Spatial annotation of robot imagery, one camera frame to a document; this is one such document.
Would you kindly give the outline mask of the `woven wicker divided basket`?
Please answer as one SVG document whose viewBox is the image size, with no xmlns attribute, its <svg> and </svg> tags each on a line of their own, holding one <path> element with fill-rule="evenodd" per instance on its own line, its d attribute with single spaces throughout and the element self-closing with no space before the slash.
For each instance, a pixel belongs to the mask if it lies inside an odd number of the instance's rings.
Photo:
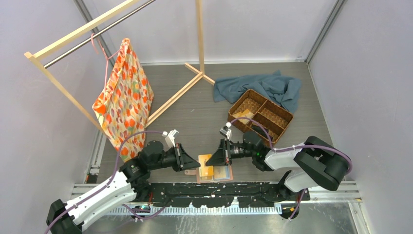
<svg viewBox="0 0 413 234">
<path fill-rule="evenodd" d="M 286 129 L 289 127 L 294 117 L 291 112 L 278 106 L 258 92 L 249 89 L 241 95 L 241 97 L 229 109 L 227 120 L 229 122 L 234 120 L 235 118 L 233 115 L 235 113 L 243 112 L 246 109 L 254 113 L 254 116 L 249 120 L 249 123 L 244 124 L 243 122 L 236 120 L 232 123 L 232 125 L 240 131 L 246 132 L 252 130 L 252 124 L 261 124 L 268 130 L 272 146 L 275 146 L 275 144 L 280 140 L 281 136 L 286 132 Z M 267 136 L 259 136 L 264 140 L 266 146 L 269 146 L 270 143 Z"/>
</svg>

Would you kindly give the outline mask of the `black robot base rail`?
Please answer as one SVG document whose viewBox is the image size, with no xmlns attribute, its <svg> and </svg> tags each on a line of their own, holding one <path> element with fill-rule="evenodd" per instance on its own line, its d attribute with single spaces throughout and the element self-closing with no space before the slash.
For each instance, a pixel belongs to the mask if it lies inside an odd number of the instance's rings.
<svg viewBox="0 0 413 234">
<path fill-rule="evenodd" d="M 150 202 L 156 207 L 229 207 L 237 201 L 241 208 L 270 207 L 275 203 L 295 203 L 299 195 L 280 192 L 277 183 L 152 183 L 138 193 L 135 202 Z"/>
</svg>

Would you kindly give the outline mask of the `orange credit card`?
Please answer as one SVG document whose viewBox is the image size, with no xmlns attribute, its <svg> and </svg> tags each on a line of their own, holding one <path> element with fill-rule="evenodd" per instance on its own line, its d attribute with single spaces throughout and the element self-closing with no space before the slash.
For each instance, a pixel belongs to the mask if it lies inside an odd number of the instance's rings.
<svg viewBox="0 0 413 234">
<path fill-rule="evenodd" d="M 235 119 L 238 119 L 238 118 L 240 118 L 240 117 L 243 117 L 243 115 L 242 115 L 241 112 L 237 112 L 237 113 L 235 113 L 235 114 L 233 115 L 233 117 L 234 117 Z"/>
</svg>

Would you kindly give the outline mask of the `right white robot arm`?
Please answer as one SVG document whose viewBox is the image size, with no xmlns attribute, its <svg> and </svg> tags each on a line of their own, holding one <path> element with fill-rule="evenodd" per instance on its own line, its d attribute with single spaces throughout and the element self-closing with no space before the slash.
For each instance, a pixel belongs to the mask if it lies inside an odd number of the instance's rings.
<svg viewBox="0 0 413 234">
<path fill-rule="evenodd" d="M 353 168 L 346 154 L 318 137 L 310 136 L 305 142 L 291 147 L 271 148 L 264 144 L 264 129 L 259 132 L 249 130 L 243 134 L 242 142 L 232 142 L 230 126 L 227 123 L 220 130 L 225 138 L 205 165 L 227 166 L 233 159 L 250 157 L 253 165 L 263 172 L 287 168 L 275 185 L 275 191 L 284 200 L 291 200 L 297 193 L 314 186 L 336 191 Z"/>
</svg>

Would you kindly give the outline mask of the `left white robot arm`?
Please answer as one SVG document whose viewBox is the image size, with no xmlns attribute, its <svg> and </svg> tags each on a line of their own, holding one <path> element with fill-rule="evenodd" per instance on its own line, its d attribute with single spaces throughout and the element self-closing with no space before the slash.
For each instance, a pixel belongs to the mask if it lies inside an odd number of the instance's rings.
<svg viewBox="0 0 413 234">
<path fill-rule="evenodd" d="M 168 150 L 164 150 L 160 141 L 152 141 L 137 156 L 115 168 L 105 182 L 75 199 L 53 202 L 45 233 L 80 234 L 110 208 L 134 200 L 145 201 L 151 194 L 148 179 L 153 170 L 171 167 L 180 172 L 199 168 L 200 163 L 185 152 L 182 144 L 174 142 L 177 133 L 176 130 L 162 132 L 162 136 L 169 141 Z"/>
</svg>

